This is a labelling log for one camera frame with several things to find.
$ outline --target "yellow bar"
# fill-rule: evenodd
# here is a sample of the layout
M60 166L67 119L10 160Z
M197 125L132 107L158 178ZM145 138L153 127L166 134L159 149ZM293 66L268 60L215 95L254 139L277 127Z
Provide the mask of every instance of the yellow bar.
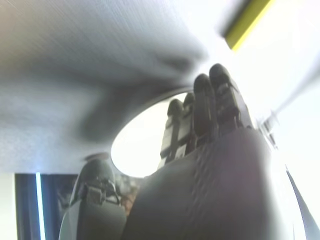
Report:
M251 0L226 34L229 47L237 51L275 0Z

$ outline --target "yellow strip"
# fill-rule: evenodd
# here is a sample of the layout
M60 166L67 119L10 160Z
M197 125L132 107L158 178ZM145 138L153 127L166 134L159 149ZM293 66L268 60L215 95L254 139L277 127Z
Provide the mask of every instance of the yellow strip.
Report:
M226 34L229 47L237 51L275 0L251 0Z

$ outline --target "white wall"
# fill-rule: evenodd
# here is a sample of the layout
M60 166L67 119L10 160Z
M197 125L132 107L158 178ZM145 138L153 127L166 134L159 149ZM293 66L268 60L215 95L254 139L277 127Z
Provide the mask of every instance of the white wall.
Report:
M17 240L16 189L13 173L0 173L0 239Z

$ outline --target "blue light strip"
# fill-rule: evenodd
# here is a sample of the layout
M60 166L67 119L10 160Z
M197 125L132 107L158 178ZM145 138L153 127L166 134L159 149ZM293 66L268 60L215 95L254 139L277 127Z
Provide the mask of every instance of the blue light strip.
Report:
M37 200L38 200L40 238L41 238L41 240L46 240L44 207L43 207L43 203L42 203L41 175L39 172L37 172L35 174L35 181L36 181L36 196L37 196Z

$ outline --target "robotic hand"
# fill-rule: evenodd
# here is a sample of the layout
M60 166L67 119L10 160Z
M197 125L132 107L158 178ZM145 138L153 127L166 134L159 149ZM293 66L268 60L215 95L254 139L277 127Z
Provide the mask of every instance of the robotic hand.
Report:
M144 179L128 218L113 173L94 160L78 177L60 240L295 239L267 171L270 149L222 65L198 76L167 115L159 170Z

